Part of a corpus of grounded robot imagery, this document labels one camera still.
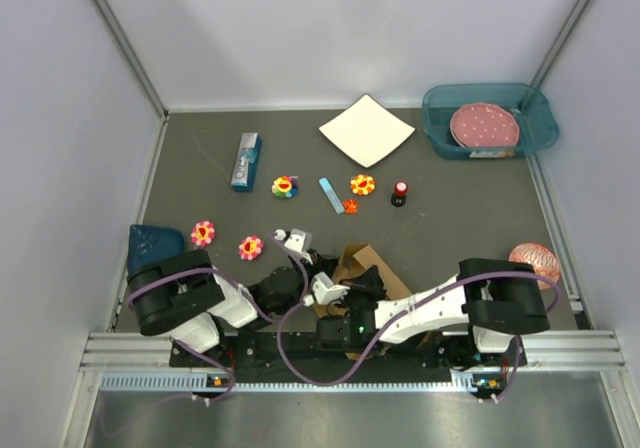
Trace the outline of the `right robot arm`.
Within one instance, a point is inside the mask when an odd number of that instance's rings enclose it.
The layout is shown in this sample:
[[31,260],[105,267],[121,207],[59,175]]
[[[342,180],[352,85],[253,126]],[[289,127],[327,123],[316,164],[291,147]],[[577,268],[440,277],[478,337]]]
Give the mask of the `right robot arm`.
[[318,321],[316,335],[325,349],[360,353],[378,343],[400,345],[423,333],[464,324],[469,356],[487,364],[504,353],[515,336],[550,329],[540,281],[526,263],[470,258],[441,285],[399,298],[390,294],[378,267],[372,266],[341,283],[324,272],[316,274],[303,303],[314,308],[337,304],[344,310]]

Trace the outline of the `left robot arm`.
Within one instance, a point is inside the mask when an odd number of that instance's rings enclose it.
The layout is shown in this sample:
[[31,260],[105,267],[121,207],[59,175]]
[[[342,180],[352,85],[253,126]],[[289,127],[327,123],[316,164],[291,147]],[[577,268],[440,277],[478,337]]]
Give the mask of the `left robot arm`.
[[129,274],[127,305],[141,335],[168,334],[190,346],[203,363],[216,364],[227,350],[222,321],[250,331],[273,324],[309,293],[315,275],[331,275],[338,265],[337,257],[314,249],[289,260],[289,267],[246,287],[223,276],[206,251],[184,252]]

